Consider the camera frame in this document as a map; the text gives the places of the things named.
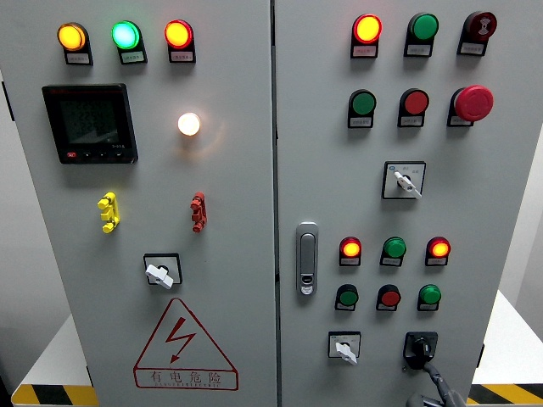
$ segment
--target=yellow indicator light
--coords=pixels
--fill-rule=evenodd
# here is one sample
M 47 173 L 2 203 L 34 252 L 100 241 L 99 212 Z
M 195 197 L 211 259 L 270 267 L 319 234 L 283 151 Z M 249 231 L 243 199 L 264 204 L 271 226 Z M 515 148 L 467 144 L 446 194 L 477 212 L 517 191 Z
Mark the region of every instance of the yellow indicator light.
M 183 114 L 177 121 L 177 127 L 185 136 L 194 136 L 200 130 L 200 118 L 194 113 Z
M 377 15 L 364 14 L 355 22 L 354 34 L 359 42 L 371 44 L 379 39 L 382 29 L 381 20 Z
M 185 48 L 193 40 L 193 30 L 182 20 L 170 21 L 164 29 L 164 37 L 173 48 Z
M 347 257 L 355 257 L 360 253 L 360 245 L 358 243 L 349 242 L 344 245 L 343 253 Z
M 447 243 L 436 243 L 432 247 L 432 254 L 435 257 L 445 257 L 447 254 L 449 254 L 449 245 Z
M 76 23 L 62 24 L 57 31 L 57 38 L 67 51 L 79 51 L 87 41 L 82 27 Z

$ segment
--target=lightning bolt symbol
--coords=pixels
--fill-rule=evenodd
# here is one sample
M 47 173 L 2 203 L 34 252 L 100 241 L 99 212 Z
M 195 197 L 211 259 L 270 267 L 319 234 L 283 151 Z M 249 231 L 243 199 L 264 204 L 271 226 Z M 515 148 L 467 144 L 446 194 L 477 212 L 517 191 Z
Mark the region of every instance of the lightning bolt symbol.
M 170 332 L 170 335 L 168 335 L 168 338 L 166 339 L 166 343 L 168 342 L 175 342 L 180 341 L 181 339 L 187 339 L 187 341 L 183 344 L 181 349 L 179 349 L 179 352 L 177 354 L 173 354 L 171 356 L 170 365 L 179 359 L 179 354 L 187 347 L 188 343 L 193 340 L 193 337 L 196 335 L 196 333 L 189 333 L 188 335 L 183 335 L 182 337 L 176 337 L 177 331 L 179 331 L 182 327 L 182 325 L 185 323 L 185 318 L 179 318 L 179 321 L 177 321 L 176 325 L 173 327 L 173 329 Z

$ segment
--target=illuminated indicator light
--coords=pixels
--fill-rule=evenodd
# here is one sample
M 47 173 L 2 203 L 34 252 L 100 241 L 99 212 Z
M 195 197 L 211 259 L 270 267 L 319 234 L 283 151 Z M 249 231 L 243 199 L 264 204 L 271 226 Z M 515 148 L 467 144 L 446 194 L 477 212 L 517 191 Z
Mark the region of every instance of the illuminated indicator light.
M 400 302 L 400 295 L 396 291 L 388 291 L 381 297 L 381 302 L 387 307 L 394 307 Z
M 362 245 L 358 239 L 347 238 L 341 246 L 341 251 L 347 257 L 356 257 L 362 251 Z
M 193 30 L 185 21 L 173 20 L 166 25 L 164 37 L 171 47 L 183 49 L 193 40 Z
M 364 14 L 355 22 L 355 38 L 363 44 L 371 44 L 379 39 L 383 26 L 377 15 Z
M 185 136 L 194 136 L 200 130 L 200 118 L 194 113 L 185 113 L 177 121 L 179 131 Z
M 451 252 L 451 245 L 443 237 L 435 237 L 429 243 L 429 252 L 437 258 L 443 258 Z
M 428 284 L 421 288 L 419 297 L 425 304 L 437 304 L 441 300 L 441 290 L 434 284 Z
M 439 29 L 438 19 L 432 14 L 419 14 L 411 21 L 410 31 L 418 40 L 434 37 Z
M 377 101 L 375 97 L 368 92 L 362 92 L 353 99 L 353 110 L 357 114 L 369 114 L 375 109 Z
M 465 87 L 455 97 L 455 111 L 465 121 L 484 119 L 494 106 L 494 96 L 487 87 L 471 85 Z
M 139 43 L 139 29 L 130 21 L 120 21 L 113 26 L 111 37 L 121 49 L 133 49 Z
M 430 99 L 425 92 L 411 92 L 404 102 L 404 107 L 409 114 L 421 114 L 430 105 Z
M 67 51 L 79 51 L 87 41 L 85 32 L 76 23 L 62 24 L 57 31 L 57 38 Z
M 384 243 L 384 252 L 393 259 L 403 256 L 406 251 L 406 243 L 401 237 L 391 237 Z

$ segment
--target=gray metal panel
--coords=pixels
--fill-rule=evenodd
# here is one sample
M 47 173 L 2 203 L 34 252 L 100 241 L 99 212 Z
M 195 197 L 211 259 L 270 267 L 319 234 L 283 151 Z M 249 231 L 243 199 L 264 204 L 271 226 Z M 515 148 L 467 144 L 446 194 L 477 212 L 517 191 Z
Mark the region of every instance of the gray metal panel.
M 277 403 L 269 14 L 267 1 L 247 0 L 3 2 L 0 65 L 104 407 Z M 195 66 L 168 62 L 164 27 L 178 18 L 195 31 Z M 139 25 L 148 64 L 120 65 L 110 37 L 119 20 Z M 56 31 L 69 21 L 88 30 L 93 67 L 64 63 Z M 42 86 L 113 82 L 128 89 L 139 161 L 61 165 Z M 191 140 L 176 128 L 189 111 L 202 120 Z M 111 235 L 97 208 L 107 191 L 122 218 Z M 209 218 L 199 235 L 197 191 Z M 179 253 L 183 284 L 149 286 L 145 253 Z M 237 392 L 136 388 L 132 368 L 172 298 L 237 368 Z
M 498 27 L 483 58 L 458 57 L 462 24 L 477 10 Z M 408 331 L 437 331 L 435 365 L 467 396 L 512 230 L 529 173 L 543 111 L 539 1 L 276 1 L 278 195 L 281 269 L 283 405 L 404 405 L 416 391 L 438 397 L 425 373 L 402 372 Z M 406 27 L 418 12 L 435 14 L 439 32 L 430 59 L 403 58 Z M 383 21 L 379 56 L 349 58 L 355 19 Z M 492 90 L 490 115 L 470 129 L 445 127 L 453 92 L 479 83 Z M 430 96 L 422 129 L 396 127 L 401 94 Z M 348 131 L 350 94 L 377 97 L 371 130 Z M 427 163 L 420 201 L 383 201 L 387 160 Z M 319 226 L 319 290 L 296 291 L 295 229 Z M 342 238 L 359 237 L 360 268 L 339 268 Z M 388 237 L 406 240 L 401 268 L 380 267 Z M 431 237 L 451 242 L 449 264 L 424 266 Z M 337 288 L 357 286 L 356 311 L 334 311 Z M 395 284 L 396 312 L 377 312 L 378 289 Z M 416 311 L 420 287 L 434 283 L 436 313 Z M 361 331 L 358 366 L 327 357 L 328 331 Z

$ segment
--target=yellow cable clip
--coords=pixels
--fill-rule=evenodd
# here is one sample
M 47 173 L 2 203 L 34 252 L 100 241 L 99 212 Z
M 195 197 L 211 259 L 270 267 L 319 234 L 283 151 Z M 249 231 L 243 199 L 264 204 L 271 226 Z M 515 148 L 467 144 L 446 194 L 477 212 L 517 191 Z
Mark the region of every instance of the yellow cable clip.
M 105 225 L 102 226 L 104 233 L 111 233 L 120 223 L 119 207 L 117 206 L 117 197 L 114 192 L 107 192 L 102 199 L 98 201 L 98 208 L 102 210 L 100 219 Z

